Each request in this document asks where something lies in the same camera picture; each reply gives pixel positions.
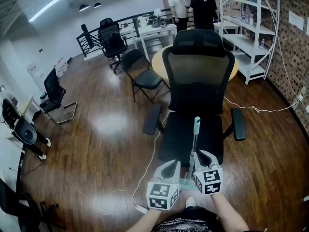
round table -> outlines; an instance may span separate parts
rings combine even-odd
[[[168,46],[162,48],[160,51],[158,51],[154,55],[153,60],[151,61],[151,65],[153,66],[155,73],[157,73],[158,76],[162,77],[165,81],[168,81],[169,78],[168,78],[168,74],[166,73],[164,63],[163,63],[162,53],[166,48],[168,48],[170,46],[173,46],[173,45],[172,44],[168,45]],[[232,73],[230,75],[230,78],[228,80],[233,79],[234,76],[236,75],[237,71],[238,71],[238,62],[235,59],[234,68],[233,68]]]

paper on wall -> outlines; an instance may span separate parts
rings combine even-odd
[[[289,11],[289,23],[297,26],[300,30],[304,30],[304,18]]]
[[[307,21],[307,32],[306,32],[307,35],[309,35],[309,17],[308,17],[308,21]]]

wooden floor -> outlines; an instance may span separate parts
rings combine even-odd
[[[152,42],[155,46],[149,51],[158,51],[162,47],[159,43]],[[73,59],[60,83],[67,90],[63,104],[78,102],[76,119],[55,126],[44,115],[39,116],[35,127],[50,138],[52,147],[42,145],[47,160],[21,177],[23,191],[37,203],[44,200],[60,205],[57,215],[72,232],[122,232],[141,217],[131,198],[154,149],[155,137],[142,133],[151,104],[141,93],[134,103],[129,78],[123,72],[115,76],[108,64],[102,56],[87,62],[83,56]],[[165,111],[169,103],[166,91],[163,89],[155,101],[163,104]],[[284,107],[261,79],[246,86],[237,75],[225,95],[243,106]],[[224,101],[224,129],[231,122],[232,107]],[[224,142],[223,193],[252,230],[302,231],[306,223],[303,198],[309,195],[307,142],[289,111],[258,114],[245,109],[243,113],[247,139],[235,142],[229,136]],[[52,114],[57,119],[66,115],[62,109]],[[33,153],[27,152],[23,172],[39,164]],[[155,159],[136,193],[136,204],[146,205],[145,188],[156,166]],[[196,197],[198,205],[214,211],[210,197],[185,190],[162,218],[182,210],[187,196]]]

white shirt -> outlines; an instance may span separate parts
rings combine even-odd
[[[184,0],[169,0],[169,6],[175,7],[176,15],[178,18],[187,17],[187,8]]]

chair headrest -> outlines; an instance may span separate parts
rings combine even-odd
[[[172,54],[225,57],[225,48],[219,34],[202,29],[183,30],[177,33]]]
[[[114,21],[111,18],[106,18],[100,21],[100,28],[106,28],[111,24],[114,24]]]

